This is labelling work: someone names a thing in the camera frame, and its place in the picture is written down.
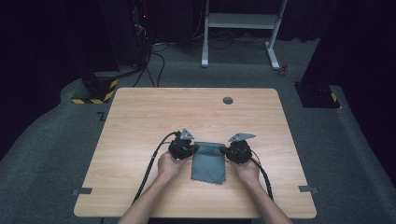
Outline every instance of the person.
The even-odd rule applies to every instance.
[[[158,159],[158,175],[145,192],[134,202],[119,220],[119,224],[148,223],[156,202],[160,199],[166,186],[174,179],[185,160],[175,160],[169,151]],[[260,211],[265,224],[291,223],[285,213],[268,196],[259,182],[259,168],[253,161],[244,164],[232,162],[239,179],[245,185],[251,198]]]

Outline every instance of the wooden tabletop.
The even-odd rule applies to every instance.
[[[224,97],[232,97],[233,103],[224,104]],[[118,89],[82,186],[92,192],[78,196],[75,214],[121,217],[155,148],[167,134],[183,128],[196,142],[227,146],[236,133],[256,134],[247,142],[269,176],[275,202],[292,218],[316,215],[310,192],[298,188],[307,183],[277,92],[210,88]],[[163,145],[159,155],[167,148]],[[145,188],[157,175],[156,163]],[[189,158],[166,189],[153,217],[260,217],[229,161],[222,185],[191,180],[191,163]]]

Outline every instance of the cloth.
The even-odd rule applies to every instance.
[[[192,157],[191,179],[221,185],[225,181],[225,157],[220,143],[195,142],[198,145]]]

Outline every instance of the white metal frame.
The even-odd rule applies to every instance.
[[[232,13],[209,13],[209,0],[206,0],[205,9],[205,34],[202,50],[202,67],[209,66],[209,48],[208,36],[209,27],[223,28],[248,28],[248,29],[272,29],[270,42],[265,42],[265,49],[271,61],[273,69],[278,70],[279,63],[274,52],[276,35],[282,22],[288,0],[282,0],[280,10],[276,15],[258,15],[258,14],[232,14]]]

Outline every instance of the person's right arm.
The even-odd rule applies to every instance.
[[[244,164],[231,161],[231,164],[260,211],[265,224],[292,223],[262,188],[259,181],[260,170],[253,161],[247,161]]]

